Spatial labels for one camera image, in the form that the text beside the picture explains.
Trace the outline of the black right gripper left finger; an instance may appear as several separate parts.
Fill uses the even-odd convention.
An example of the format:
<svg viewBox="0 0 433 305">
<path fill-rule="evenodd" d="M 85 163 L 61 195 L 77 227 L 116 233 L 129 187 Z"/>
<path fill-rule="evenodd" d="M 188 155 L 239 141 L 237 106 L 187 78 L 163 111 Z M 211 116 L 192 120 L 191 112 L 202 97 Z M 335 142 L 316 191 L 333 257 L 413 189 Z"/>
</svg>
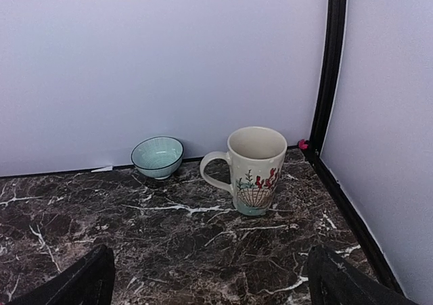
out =
<svg viewBox="0 0 433 305">
<path fill-rule="evenodd" d="M 114 252 L 98 245 L 55 278 L 10 304 L 110 304 L 116 269 Z"/>
</svg>

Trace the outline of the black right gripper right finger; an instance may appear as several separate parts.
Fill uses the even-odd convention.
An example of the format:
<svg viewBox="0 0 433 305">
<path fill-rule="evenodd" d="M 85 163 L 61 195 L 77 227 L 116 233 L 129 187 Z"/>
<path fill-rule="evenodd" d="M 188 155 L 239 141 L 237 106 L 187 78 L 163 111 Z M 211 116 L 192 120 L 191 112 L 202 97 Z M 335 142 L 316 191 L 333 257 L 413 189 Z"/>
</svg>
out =
<svg viewBox="0 0 433 305">
<path fill-rule="evenodd" d="M 307 258 L 313 304 L 410 305 L 414 302 L 379 284 L 324 245 Z"/>
</svg>

